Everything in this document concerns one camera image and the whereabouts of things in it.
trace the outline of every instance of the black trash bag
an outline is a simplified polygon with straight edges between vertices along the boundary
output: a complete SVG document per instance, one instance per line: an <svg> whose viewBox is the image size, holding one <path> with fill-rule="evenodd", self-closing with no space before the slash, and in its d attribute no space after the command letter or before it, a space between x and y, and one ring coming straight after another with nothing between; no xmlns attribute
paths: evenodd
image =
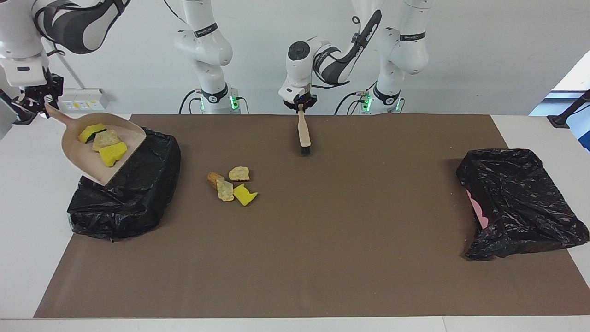
<svg viewBox="0 0 590 332"><path fill-rule="evenodd" d="M159 224L176 189L181 151L173 136L143 129L146 139L108 185L80 178L68 207L74 233L114 241Z"/></svg>
<svg viewBox="0 0 590 332"><path fill-rule="evenodd" d="M468 258L483 261L588 242L588 229L531 150L470 151L457 177L489 220L482 230L476 218L478 229L465 254Z"/></svg>

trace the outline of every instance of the white table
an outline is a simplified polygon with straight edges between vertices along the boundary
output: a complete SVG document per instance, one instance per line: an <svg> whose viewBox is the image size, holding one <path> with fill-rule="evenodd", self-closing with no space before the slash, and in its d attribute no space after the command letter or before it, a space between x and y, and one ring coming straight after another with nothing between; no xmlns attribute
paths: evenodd
<svg viewBox="0 0 590 332"><path fill-rule="evenodd" d="M566 201L590 221L590 154L542 117L493 116L510 148L533 150ZM32 319L72 232L67 210L80 173L61 152L63 128L37 118L0 141L0 331L424 331L590 330L581 317L248 319ZM590 245L569 250L590 285Z"/></svg>

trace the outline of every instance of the green light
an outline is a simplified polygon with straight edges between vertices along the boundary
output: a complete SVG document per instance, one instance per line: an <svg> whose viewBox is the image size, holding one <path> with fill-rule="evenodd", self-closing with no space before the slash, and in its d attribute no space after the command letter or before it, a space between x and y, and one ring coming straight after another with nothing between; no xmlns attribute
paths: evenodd
<svg viewBox="0 0 590 332"><path fill-rule="evenodd" d="M371 96L367 96L367 98L365 99L365 104L363 105L363 112L369 113L369 109L371 108L372 101L373 101L373 98L371 98Z"/></svg>
<svg viewBox="0 0 590 332"><path fill-rule="evenodd" d="M231 99L231 108L232 109L238 109L240 107L240 104L235 99L235 97L234 96L230 96L230 99Z"/></svg>

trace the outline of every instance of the yellow sponge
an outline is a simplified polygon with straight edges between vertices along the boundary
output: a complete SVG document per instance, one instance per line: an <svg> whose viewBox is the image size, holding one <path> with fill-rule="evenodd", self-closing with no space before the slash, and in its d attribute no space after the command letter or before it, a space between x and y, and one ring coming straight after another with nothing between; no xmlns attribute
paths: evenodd
<svg viewBox="0 0 590 332"><path fill-rule="evenodd" d="M94 136L96 136L97 133L103 132L105 130L107 130L107 128L104 126L104 124L97 123L96 125L86 127L82 134L78 136L78 139L82 143L88 143L94 139Z"/></svg>
<svg viewBox="0 0 590 332"><path fill-rule="evenodd" d="M243 206L246 206L253 199L255 199L256 196L258 196L258 193L251 194L250 191L248 191L248 189L243 184L240 184L239 186L234 188L234 196L238 199L238 201L240 201L240 203L242 203Z"/></svg>
<svg viewBox="0 0 590 332"><path fill-rule="evenodd" d="M121 160L125 152L127 152L127 145L123 142L99 150L100 158L108 167L114 166L115 162Z"/></svg>

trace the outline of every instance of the black circular joint cap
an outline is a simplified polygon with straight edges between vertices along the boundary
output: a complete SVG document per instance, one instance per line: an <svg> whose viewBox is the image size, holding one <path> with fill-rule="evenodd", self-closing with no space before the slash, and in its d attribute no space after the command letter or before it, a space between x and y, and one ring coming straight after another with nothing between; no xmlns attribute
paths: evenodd
<svg viewBox="0 0 590 332"><path fill-rule="evenodd" d="M304 41L297 41L289 47L289 59L303 60L309 55L309 44Z"/></svg>

